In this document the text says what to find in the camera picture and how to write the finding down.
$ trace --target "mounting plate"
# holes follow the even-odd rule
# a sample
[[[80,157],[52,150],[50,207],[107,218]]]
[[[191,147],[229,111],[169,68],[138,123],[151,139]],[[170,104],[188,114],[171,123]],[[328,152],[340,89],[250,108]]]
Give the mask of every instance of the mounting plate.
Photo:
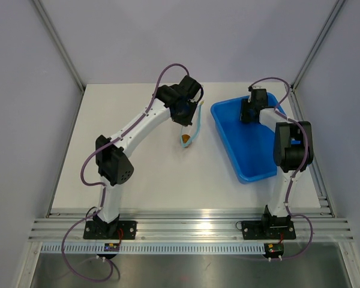
[[[288,227],[275,227],[264,229],[260,220],[242,221],[241,231],[244,240],[280,240],[283,234],[284,240],[295,240],[296,232],[293,222]]]
[[[111,237],[107,237],[105,233],[97,226],[96,222],[87,221],[85,223],[83,238],[87,240],[118,240],[119,234],[117,231],[119,229],[123,231],[123,240],[134,240],[136,238],[137,222],[120,220],[118,221],[116,232]]]

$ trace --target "blue plastic tray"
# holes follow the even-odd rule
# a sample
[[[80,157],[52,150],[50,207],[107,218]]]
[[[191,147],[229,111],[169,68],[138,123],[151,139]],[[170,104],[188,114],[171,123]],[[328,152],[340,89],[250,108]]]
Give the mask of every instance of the blue plastic tray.
[[[245,184],[274,176],[277,168],[273,159],[275,134],[261,124],[244,124],[239,120],[243,98],[248,96],[215,103],[211,113],[239,182]],[[271,93],[268,103],[277,104]]]

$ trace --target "gray wall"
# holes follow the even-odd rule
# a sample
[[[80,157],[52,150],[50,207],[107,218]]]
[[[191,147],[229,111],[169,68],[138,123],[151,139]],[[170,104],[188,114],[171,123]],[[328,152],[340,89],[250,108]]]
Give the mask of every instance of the gray wall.
[[[79,100],[31,3],[0,0],[0,288],[45,215]]]
[[[43,0],[86,83],[292,81],[335,0]],[[181,69],[166,80],[176,81]]]
[[[326,186],[360,252],[360,0],[346,4],[298,94]]]

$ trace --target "white table surface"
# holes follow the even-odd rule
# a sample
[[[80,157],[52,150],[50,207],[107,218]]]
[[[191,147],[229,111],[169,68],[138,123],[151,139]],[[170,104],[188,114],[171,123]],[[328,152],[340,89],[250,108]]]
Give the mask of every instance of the white table surface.
[[[166,121],[136,148],[130,158],[135,170],[126,182],[121,208],[141,210],[263,208],[273,190],[271,177],[241,184],[225,152],[212,118],[211,105],[248,95],[250,83],[203,83],[202,128],[188,149],[179,143],[180,126]],[[281,83],[262,83],[278,99]],[[148,103],[154,84],[91,84],[86,87],[52,208],[89,208],[98,205],[100,187],[80,181],[80,168],[95,149],[96,138],[123,128]],[[283,109],[292,115],[286,100]],[[85,178],[99,180],[94,159]],[[319,208],[311,173],[299,180],[291,207]]]

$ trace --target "robotic arm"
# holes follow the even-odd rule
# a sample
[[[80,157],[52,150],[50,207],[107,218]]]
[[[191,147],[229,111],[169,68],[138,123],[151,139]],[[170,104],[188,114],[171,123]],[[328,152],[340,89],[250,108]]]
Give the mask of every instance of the robotic arm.
[[[98,172],[106,185],[103,208],[93,217],[99,235],[110,238],[115,234],[123,184],[134,172],[129,158],[135,148],[154,128],[169,118],[182,126],[192,125],[192,118],[202,97],[201,84],[185,76],[179,84],[159,87],[151,108],[147,111],[146,107],[116,134],[110,138],[103,135],[98,137],[96,149],[119,139],[96,155]]]
[[[302,131],[295,123],[288,120],[290,118],[283,117],[274,107],[268,106],[266,89],[251,89],[250,91],[249,99],[242,100],[240,120],[245,124],[260,123],[275,133],[273,155],[278,167],[273,194],[265,206],[262,219],[243,221],[243,237],[244,239],[280,239],[283,234],[284,239],[296,239],[286,205],[293,199],[302,173],[313,161],[311,124],[307,121],[298,122],[308,138],[308,157],[301,169],[295,173],[304,159],[306,143],[304,143]]]

